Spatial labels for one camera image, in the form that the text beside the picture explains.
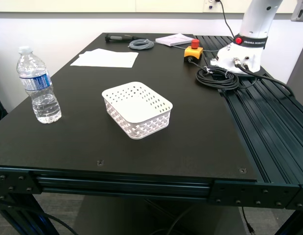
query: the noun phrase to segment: red button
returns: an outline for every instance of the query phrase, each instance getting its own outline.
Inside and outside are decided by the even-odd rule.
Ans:
[[[237,44],[241,44],[241,43],[243,42],[243,40],[242,40],[241,38],[236,38],[236,39],[235,39],[235,42],[236,42]]]
[[[198,39],[191,40],[191,48],[197,49],[198,47],[199,47],[199,40]]]

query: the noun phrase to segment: black tabletop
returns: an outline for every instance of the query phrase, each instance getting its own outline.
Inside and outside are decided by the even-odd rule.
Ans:
[[[132,51],[127,46],[106,43],[100,35],[81,53]],[[70,66],[75,56],[51,78],[63,115],[59,121],[39,123],[30,98],[0,121],[0,166],[256,180],[225,99],[195,82],[197,68],[183,62],[184,50],[155,45],[138,52],[132,68]],[[132,81],[173,103],[169,126],[141,140],[121,130],[101,96]]]

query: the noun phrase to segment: bolt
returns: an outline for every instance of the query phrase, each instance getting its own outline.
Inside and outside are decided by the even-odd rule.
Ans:
[[[246,174],[247,173],[247,169],[246,168],[240,168],[239,169],[239,173]]]
[[[103,166],[103,165],[104,165],[104,160],[97,161],[97,166]]]

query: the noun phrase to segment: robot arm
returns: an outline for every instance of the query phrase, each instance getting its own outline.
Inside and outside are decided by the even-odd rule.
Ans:
[[[234,60],[246,63],[252,72],[260,70],[261,54],[265,47],[273,18],[282,0],[253,0],[244,14],[244,19],[234,41],[219,50],[211,65],[242,73]],[[303,22],[303,0],[299,0],[292,21]]]

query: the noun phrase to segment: stack of paper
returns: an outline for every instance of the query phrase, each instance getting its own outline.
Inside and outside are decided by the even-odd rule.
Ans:
[[[156,42],[171,47],[171,46],[191,43],[191,40],[193,40],[193,38],[186,37],[185,35],[179,33],[163,38],[157,38]]]
[[[80,54],[79,58],[75,60],[71,66],[131,68],[137,55],[137,52],[114,52],[96,49]]]

